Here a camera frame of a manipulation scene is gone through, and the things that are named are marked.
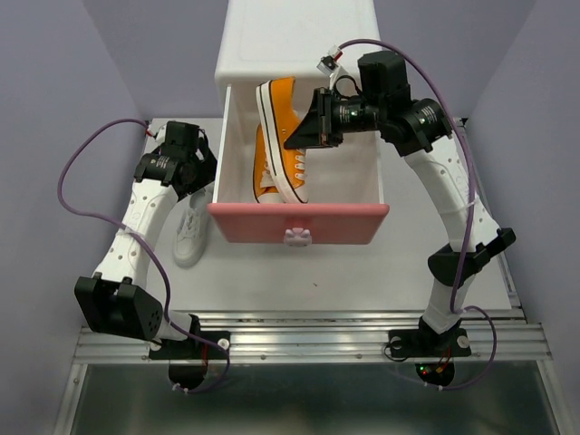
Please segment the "orange canvas sneaker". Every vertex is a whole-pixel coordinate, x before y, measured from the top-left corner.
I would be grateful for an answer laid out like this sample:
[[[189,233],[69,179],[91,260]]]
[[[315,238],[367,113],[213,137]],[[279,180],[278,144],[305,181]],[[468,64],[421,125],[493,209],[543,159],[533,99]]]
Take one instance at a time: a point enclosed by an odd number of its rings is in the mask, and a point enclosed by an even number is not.
[[[269,172],[283,203],[306,204],[305,150],[286,150],[284,147],[300,123],[293,107],[294,87],[293,76],[263,82],[256,87],[256,106]]]
[[[266,160],[266,146],[260,124],[256,128],[253,193],[256,202],[259,204],[280,204],[284,202],[269,172]]]

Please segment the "pink top drawer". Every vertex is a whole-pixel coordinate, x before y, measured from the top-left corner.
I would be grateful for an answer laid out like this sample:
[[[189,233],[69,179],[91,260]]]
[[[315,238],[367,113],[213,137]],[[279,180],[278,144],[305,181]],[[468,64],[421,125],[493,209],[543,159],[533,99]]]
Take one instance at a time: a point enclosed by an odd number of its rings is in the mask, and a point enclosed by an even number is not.
[[[213,202],[209,207],[232,243],[366,245],[390,208],[383,195],[378,140],[347,134],[329,150],[308,150],[299,199],[258,199],[256,142],[261,133],[256,87],[228,85]]]

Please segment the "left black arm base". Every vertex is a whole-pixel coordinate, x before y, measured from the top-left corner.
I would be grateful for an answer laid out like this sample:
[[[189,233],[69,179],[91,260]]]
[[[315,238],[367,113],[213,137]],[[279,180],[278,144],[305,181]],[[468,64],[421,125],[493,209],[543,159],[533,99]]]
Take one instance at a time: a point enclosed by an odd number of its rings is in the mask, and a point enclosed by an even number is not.
[[[168,362],[168,377],[174,391],[185,394],[211,392],[225,381],[230,368],[230,331],[204,331],[199,318],[189,315],[185,340],[160,339],[150,343],[149,359]]]

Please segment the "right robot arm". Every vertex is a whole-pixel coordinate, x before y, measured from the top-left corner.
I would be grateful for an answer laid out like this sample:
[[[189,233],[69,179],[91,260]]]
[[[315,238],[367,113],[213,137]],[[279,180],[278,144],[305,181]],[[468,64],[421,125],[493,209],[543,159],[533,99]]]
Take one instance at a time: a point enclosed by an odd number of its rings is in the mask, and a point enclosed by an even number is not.
[[[345,97],[335,88],[314,90],[311,106],[285,148],[331,148],[346,133],[379,132],[418,176],[449,239],[428,259],[434,281],[417,332],[418,346],[438,353],[459,324],[472,277],[512,245],[516,235],[500,227],[482,204],[441,105],[412,99],[404,58],[389,50],[367,53],[358,69],[361,87],[354,96]]]

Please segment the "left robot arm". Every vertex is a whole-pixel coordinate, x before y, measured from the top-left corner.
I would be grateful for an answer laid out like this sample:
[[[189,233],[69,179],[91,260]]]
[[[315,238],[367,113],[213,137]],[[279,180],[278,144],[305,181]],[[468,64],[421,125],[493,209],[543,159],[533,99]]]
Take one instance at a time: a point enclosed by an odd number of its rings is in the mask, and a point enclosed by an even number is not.
[[[79,277],[74,294],[96,333],[149,342],[170,340],[180,356],[201,346],[199,319],[170,311],[147,289],[150,266],[162,228],[173,208],[185,202],[174,238],[173,259],[183,268],[202,257],[208,239],[208,206],[217,160],[208,136],[196,124],[168,121],[153,133],[156,145],[135,169],[130,202],[103,260],[89,277]]]

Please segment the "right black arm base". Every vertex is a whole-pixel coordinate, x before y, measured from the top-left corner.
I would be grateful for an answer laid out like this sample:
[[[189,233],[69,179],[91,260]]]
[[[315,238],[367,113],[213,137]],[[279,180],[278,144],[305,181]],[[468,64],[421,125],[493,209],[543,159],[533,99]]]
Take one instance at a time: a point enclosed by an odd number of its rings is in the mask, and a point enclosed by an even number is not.
[[[393,362],[419,359],[415,371],[428,385],[449,387],[455,376],[454,358],[471,356],[467,331],[456,328],[436,334],[426,328],[396,329],[388,332],[384,355]]]

